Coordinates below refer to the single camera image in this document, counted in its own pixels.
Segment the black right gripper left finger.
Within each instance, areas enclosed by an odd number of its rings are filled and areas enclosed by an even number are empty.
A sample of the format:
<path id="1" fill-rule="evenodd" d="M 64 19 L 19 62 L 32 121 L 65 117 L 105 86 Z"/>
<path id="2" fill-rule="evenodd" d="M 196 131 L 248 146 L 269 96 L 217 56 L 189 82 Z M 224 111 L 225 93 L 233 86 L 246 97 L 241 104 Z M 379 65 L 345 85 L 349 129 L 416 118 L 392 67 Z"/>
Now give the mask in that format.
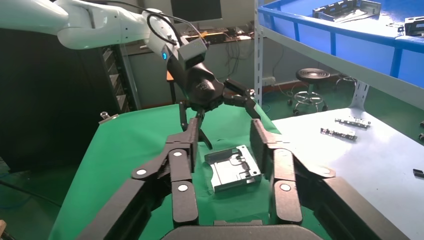
<path id="1" fill-rule="evenodd" d="M 162 152 L 135 168 L 95 218 L 77 236 L 79 240 L 137 240 L 152 211 L 172 196 L 175 228 L 198 225 L 199 212 L 192 173 L 196 164 L 201 119 L 191 118 L 184 132 L 170 135 Z"/>

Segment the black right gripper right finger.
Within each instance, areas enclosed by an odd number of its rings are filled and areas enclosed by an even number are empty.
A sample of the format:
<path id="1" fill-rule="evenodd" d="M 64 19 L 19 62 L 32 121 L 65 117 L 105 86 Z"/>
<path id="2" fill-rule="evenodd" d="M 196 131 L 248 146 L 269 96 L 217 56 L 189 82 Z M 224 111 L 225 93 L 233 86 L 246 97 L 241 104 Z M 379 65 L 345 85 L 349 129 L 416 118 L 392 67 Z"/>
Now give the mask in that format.
<path id="1" fill-rule="evenodd" d="M 333 240 L 405 240 L 407 236 L 330 168 L 313 165 L 260 119 L 250 124 L 250 146 L 259 170 L 269 180 L 273 225 L 292 228 L 293 239 L 316 239 L 302 227 L 302 205 Z"/>

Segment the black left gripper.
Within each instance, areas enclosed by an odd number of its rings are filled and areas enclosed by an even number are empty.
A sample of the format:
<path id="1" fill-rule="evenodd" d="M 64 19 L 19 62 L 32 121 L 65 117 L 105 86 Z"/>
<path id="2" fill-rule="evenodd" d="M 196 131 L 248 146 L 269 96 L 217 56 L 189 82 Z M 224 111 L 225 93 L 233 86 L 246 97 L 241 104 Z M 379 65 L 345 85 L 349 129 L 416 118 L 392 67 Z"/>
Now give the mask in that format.
<path id="1" fill-rule="evenodd" d="M 205 55 L 203 52 L 192 57 L 187 61 L 192 66 L 185 68 L 180 63 L 181 56 L 176 50 L 167 51 L 167 71 L 188 100 L 180 101 L 178 104 L 181 129 L 186 131 L 188 128 L 188 108 L 195 111 L 204 109 L 208 112 L 222 103 L 244 108 L 252 119 L 261 119 L 256 111 L 255 91 L 229 78 L 224 83 L 219 82 L 203 64 Z M 198 140 L 205 143 L 209 150 L 213 149 L 212 143 L 201 129 L 201 124 L 199 124 Z"/>

